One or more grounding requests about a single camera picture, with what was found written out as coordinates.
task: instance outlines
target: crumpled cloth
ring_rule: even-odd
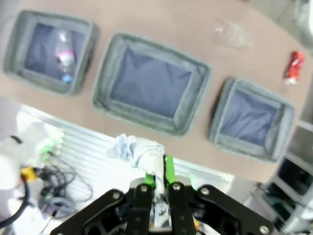
[[[129,163],[133,168],[146,171],[155,175],[156,189],[154,191],[154,202],[164,199],[164,162],[165,148],[156,141],[135,136],[122,134],[115,139],[112,149],[106,152],[110,158],[119,158]]]

